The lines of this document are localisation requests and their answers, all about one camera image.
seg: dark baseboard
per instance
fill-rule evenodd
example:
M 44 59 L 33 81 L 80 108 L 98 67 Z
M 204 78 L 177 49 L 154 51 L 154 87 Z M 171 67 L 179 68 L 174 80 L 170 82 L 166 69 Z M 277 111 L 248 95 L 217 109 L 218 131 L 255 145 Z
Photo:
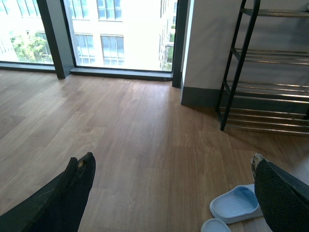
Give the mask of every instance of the dark baseboard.
M 208 88 L 195 88 L 186 87 L 182 88 L 182 105 L 192 105 L 192 106 L 205 106 L 205 107 L 215 107 L 217 99 L 219 96 L 218 89 L 208 89 Z

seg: shoe rack shelf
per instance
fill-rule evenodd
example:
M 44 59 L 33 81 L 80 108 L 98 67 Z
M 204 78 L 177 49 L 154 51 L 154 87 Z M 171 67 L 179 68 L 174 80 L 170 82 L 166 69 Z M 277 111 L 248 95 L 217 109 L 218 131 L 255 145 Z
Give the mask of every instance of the shoe rack shelf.
M 216 111 L 221 123 L 220 130 L 226 126 L 254 129 L 260 131 L 281 131 L 296 134 L 309 134 L 309 86 L 266 83 L 259 81 L 239 80 L 244 62 L 279 65 L 301 65 L 309 67 L 309 52 L 249 49 L 251 35 L 258 16 L 308 18 L 309 12 L 290 10 L 262 10 L 260 0 L 254 0 L 253 8 L 245 8 L 246 0 L 240 6 L 235 32 L 228 55 L 225 74 L 222 81 Z M 236 40 L 243 14 L 250 16 L 247 32 L 242 48 L 236 48 Z M 228 81 L 232 57 L 237 59 L 233 81 Z M 303 104 L 308 109 L 303 114 L 286 111 L 254 110 L 248 108 L 232 108 L 234 98 L 257 100 L 259 102 L 284 102 L 287 104 Z

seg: laminate floor plank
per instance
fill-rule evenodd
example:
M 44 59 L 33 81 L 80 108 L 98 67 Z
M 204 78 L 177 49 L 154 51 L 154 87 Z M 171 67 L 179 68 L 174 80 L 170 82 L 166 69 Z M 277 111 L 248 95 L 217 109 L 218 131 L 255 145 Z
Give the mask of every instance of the laminate floor plank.
M 309 184 L 307 136 L 219 130 L 171 82 L 0 71 L 0 214 L 94 153 L 79 232 L 199 232 L 210 202 L 253 183 L 255 152 Z M 270 232 L 263 217 L 228 225 Z

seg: building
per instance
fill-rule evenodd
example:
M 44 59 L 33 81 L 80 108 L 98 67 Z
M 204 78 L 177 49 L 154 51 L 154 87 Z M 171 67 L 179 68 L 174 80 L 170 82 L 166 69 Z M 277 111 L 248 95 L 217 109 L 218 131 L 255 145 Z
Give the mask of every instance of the building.
M 169 0 L 66 0 L 72 47 L 78 66 L 164 70 L 175 23 L 173 2 Z M 5 61 L 19 61 L 12 52 L 12 37 L 30 32 L 46 39 L 36 1 L 1 0 L 1 55 Z M 50 55 L 48 43 L 41 51 Z M 52 63 L 40 60 L 39 63 Z

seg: slide sandal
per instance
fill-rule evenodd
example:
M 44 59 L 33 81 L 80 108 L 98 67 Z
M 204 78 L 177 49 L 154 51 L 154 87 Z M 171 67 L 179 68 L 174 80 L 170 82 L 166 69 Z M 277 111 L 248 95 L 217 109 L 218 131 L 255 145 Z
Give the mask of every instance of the slide sandal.
M 215 198 L 210 203 L 210 210 L 215 218 L 226 224 L 263 216 L 254 184 L 239 185 Z
M 201 232 L 231 232 L 231 230 L 221 220 L 212 218 L 204 222 Z

